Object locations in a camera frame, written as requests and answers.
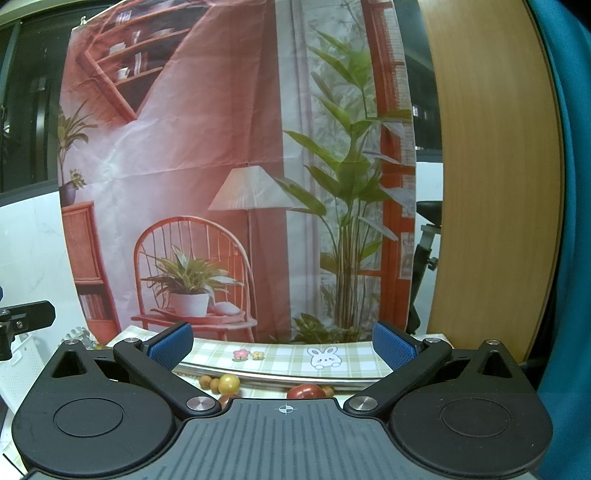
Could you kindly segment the brown longan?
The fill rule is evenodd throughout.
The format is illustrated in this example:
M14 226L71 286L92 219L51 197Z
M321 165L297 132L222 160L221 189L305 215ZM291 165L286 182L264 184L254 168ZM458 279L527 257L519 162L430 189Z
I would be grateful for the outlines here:
M211 376L204 375L204 376L200 377L199 385L201 388L209 389L209 388L211 388L211 381L212 381Z
M214 393L215 395L218 395L219 394L219 379L213 378L211 380L211 384L209 384L209 388L211 388L212 393Z

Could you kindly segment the large dark red apple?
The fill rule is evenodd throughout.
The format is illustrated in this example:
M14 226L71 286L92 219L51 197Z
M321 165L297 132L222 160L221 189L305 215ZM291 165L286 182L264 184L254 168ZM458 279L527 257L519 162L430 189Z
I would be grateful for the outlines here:
M315 384L301 384L287 391L287 399L290 400L325 399L325 397L325 391Z

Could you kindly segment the white appliance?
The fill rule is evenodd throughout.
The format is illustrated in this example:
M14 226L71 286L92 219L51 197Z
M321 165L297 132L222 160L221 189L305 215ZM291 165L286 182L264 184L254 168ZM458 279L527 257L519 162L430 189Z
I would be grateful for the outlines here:
M23 334L11 345L12 357L1 362L1 397L15 414L56 351L59 338L42 333Z

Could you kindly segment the checkered bunny tablecloth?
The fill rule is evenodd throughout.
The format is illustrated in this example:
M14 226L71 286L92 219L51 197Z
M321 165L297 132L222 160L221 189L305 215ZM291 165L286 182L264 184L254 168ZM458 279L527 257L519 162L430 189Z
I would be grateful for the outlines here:
M205 476L204 457L228 457L229 477L344 478L346 455L335 443L346 418L334 399L235 398L209 417L176 417L157 394L133 384L113 357L126 338L159 332L129 327L86 349L60 343L13 416L13 447L47 479L191 479ZM373 340L345 344L233 343L198 338L181 361L249 372L329 378L384 378L392 369Z

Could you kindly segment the yellow-green plum by pole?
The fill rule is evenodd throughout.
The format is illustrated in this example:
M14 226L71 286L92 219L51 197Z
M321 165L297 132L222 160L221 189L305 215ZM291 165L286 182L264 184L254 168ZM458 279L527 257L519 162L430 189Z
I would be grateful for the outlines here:
M224 374L218 379L218 392L221 395L235 395L240 389L240 380L233 374Z

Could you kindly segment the black exercise bike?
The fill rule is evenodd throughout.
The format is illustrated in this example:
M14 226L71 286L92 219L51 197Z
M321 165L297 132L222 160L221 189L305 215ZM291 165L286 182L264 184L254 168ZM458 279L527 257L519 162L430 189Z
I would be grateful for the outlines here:
M421 325L420 316L415 307L415 301L420 291L424 275L427 270L435 271L439 259L432 257L433 243L442 229L442 200L423 200L417 202L417 213L427 223L421 226L421 237L415 250L413 275L411 283L411 295L409 305L409 316L406 327L408 334L415 334Z

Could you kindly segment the silver gold metal pole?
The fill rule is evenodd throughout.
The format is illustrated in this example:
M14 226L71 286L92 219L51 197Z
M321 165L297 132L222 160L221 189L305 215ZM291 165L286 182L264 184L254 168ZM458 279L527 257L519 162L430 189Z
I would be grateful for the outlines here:
M381 380L381 377L375 378L329 378L329 377L318 377L304 374L304 376L287 375L287 374L270 374L270 373L259 373L249 372L243 370L232 370L224 368L206 367L202 365L193 365L187 362L181 362L178 366L173 369L176 374L201 376L209 375L211 377L221 377L224 374L231 374L238 376L240 380L245 381L247 384L252 385L276 385L287 387L288 385L297 384L317 384L317 385L329 385L345 390L363 389L370 385L377 383Z

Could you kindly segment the wooden headboard panel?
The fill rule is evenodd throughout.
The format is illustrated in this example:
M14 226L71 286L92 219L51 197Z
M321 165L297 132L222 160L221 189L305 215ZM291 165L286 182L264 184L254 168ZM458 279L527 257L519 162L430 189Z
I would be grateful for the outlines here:
M458 348L529 354L554 277L563 143L548 57L523 1L424 1L443 139L429 320Z

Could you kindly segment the teal curtain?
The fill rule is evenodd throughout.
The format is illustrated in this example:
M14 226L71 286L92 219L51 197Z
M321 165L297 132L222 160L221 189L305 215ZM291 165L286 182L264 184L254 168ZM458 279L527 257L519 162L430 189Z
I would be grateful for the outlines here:
M590 476L590 32L560 1L534 1L557 87L565 211L555 342L539 395L554 425L545 479Z

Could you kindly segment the printed room backdrop cloth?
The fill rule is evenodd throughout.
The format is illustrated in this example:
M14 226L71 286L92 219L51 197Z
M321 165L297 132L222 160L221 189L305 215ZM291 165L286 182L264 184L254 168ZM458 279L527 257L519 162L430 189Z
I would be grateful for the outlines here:
M58 161L90 332L405 327L413 118L391 1L122 1L76 27Z

